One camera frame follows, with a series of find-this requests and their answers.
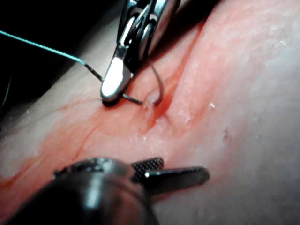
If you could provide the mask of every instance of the curved needle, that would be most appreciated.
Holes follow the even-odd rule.
[[[164,87],[164,83],[163,83],[161,77],[159,76],[159,74],[158,74],[157,70],[155,69],[153,63],[152,63],[149,59],[148,59],[148,63],[150,64],[151,69],[153,70],[154,75],[155,75],[155,77],[156,77],[156,79],[157,79],[157,82],[158,82],[159,96],[158,96],[158,98],[157,98],[155,101],[153,101],[153,104],[154,104],[155,106],[157,106],[157,105],[159,105],[159,104],[162,102],[162,100],[163,100],[164,93],[165,93],[165,87]],[[137,100],[137,99],[135,99],[135,98],[133,98],[133,97],[130,97],[130,96],[127,95],[127,94],[123,94],[122,96],[123,96],[123,98],[125,98],[126,100],[128,100],[128,101],[130,101],[130,102],[132,102],[132,103],[135,103],[135,104],[138,104],[138,105],[142,105],[142,104],[143,104],[143,101],[140,101],[140,100]]]

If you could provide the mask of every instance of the serrated grasper tip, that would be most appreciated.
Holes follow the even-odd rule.
[[[209,171],[202,166],[147,171],[140,179],[150,195],[182,190],[201,185],[210,179]]]
[[[160,157],[146,159],[131,164],[135,170],[135,175],[132,178],[133,182],[141,182],[144,179],[147,171],[161,170],[164,167],[164,160]]]

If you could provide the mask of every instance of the dark background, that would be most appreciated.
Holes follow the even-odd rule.
[[[80,42],[94,28],[103,14],[124,0],[62,3],[10,3],[0,6],[0,30],[41,45],[76,54]],[[43,95],[74,62],[0,34],[0,120],[11,106],[32,101]],[[8,81],[11,85],[1,107]]]

